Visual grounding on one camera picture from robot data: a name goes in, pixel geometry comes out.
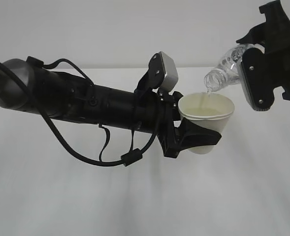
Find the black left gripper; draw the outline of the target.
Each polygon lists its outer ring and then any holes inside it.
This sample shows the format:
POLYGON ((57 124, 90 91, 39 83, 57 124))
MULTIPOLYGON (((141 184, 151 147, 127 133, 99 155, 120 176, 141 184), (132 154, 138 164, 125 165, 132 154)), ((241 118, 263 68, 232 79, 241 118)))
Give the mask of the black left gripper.
POLYGON ((218 144, 222 135, 215 130, 202 127, 187 118, 181 120, 178 102, 183 94, 174 91, 172 94, 164 90, 157 91, 159 109, 159 128, 157 138, 164 157, 177 158, 180 151, 189 150, 195 154, 208 154, 218 144), (175 121, 181 123, 178 128, 175 121))

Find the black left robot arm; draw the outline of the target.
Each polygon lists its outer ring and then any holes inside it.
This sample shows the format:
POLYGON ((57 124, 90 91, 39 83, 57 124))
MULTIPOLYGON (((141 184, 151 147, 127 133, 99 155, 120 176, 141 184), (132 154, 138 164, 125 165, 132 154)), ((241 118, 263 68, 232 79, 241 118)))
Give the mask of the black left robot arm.
POLYGON ((28 57, 0 62, 0 107, 73 123, 150 133, 165 157, 193 147, 216 145, 220 132, 179 114, 174 63, 159 54, 133 92, 98 86, 83 72, 56 71, 58 63, 28 57))

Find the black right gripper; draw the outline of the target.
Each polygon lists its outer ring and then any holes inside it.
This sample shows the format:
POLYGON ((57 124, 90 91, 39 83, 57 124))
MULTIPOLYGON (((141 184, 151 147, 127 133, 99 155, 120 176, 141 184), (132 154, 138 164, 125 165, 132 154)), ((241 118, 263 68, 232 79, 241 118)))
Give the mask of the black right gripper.
POLYGON ((276 87, 282 87, 282 98, 290 101, 290 19, 280 0, 259 7, 265 23, 253 27, 237 44, 253 44, 268 55, 277 66, 276 87))

